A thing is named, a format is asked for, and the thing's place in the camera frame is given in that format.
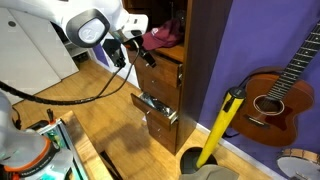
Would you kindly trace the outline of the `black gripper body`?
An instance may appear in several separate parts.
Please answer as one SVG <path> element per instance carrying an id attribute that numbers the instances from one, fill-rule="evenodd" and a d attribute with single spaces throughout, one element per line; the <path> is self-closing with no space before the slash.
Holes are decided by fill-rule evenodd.
<path id="1" fill-rule="evenodd" d="M 155 59 L 142 46 L 143 38 L 140 30 L 133 30 L 133 37 L 127 38 L 122 32 L 113 32 L 113 39 L 106 39 L 103 42 L 102 48 L 112 60 L 116 67 L 123 68 L 125 66 L 125 56 L 121 50 L 121 46 L 126 47 L 129 51 L 136 51 L 138 55 L 144 59 L 149 66 L 156 66 Z"/>

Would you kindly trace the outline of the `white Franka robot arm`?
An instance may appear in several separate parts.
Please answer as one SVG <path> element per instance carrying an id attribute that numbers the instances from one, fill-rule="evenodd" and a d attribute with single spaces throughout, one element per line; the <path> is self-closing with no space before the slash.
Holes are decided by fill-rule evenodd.
<path id="1" fill-rule="evenodd" d="M 0 6 L 49 20 L 59 26 L 66 37 L 82 48 L 100 44 L 107 35 L 114 41 L 106 48 L 117 67 L 124 66 L 118 50 L 125 46 L 144 55 L 142 35 L 148 16 L 130 14 L 122 0 L 0 0 Z"/>

